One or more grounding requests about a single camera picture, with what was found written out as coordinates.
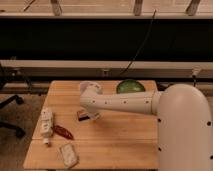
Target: white bottle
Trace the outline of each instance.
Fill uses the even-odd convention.
[[[51,108],[46,107],[41,111],[41,136],[43,137],[43,143],[50,145],[49,138],[53,134],[53,112]]]

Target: green bowl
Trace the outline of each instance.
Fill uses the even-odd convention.
[[[135,93],[144,91],[146,91],[145,87],[140,82],[133,79],[128,79],[120,82],[116,88],[117,94]]]

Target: chair leg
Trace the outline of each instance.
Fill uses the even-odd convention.
[[[12,125],[12,124],[9,124],[9,123],[0,122],[0,127],[15,130],[16,131],[15,134],[16,134],[17,138],[22,138],[25,135],[25,132],[22,128],[15,126],[15,125]]]
[[[14,96],[11,96],[10,98],[8,98],[7,100],[1,102],[0,109],[5,107],[6,105],[8,105],[9,103],[11,103],[14,100],[16,101],[17,104],[24,103],[24,100],[21,97],[19,97],[18,95],[14,95]]]

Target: black chair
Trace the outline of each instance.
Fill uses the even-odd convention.
[[[0,80],[1,80],[0,81],[0,89],[1,89],[5,85],[6,79],[5,79],[4,70],[1,67],[1,65],[0,65],[0,68],[1,68],[1,71],[2,71],[2,76],[0,75]],[[13,96],[9,97],[8,99],[4,100],[3,102],[0,102],[0,109],[7,106],[9,103],[13,102],[14,100],[16,101],[16,103],[18,105],[24,103],[24,100],[21,97],[19,97],[18,95],[13,95]],[[12,124],[0,121],[0,128],[1,127],[15,130],[15,135],[18,138],[22,138],[25,135],[25,131],[22,128],[16,126],[16,125],[12,125]]]

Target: table surface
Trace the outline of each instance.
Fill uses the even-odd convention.
[[[104,94],[115,93],[120,81],[97,81]],[[140,81],[147,91],[156,90],[154,81]],[[24,169],[64,169],[59,147],[71,143],[79,157],[74,169],[157,169],[156,116],[101,111],[96,120],[79,122],[80,81],[53,81],[43,107],[51,107],[54,123],[65,127],[75,140],[58,135],[46,147],[40,135],[40,118],[24,162]]]

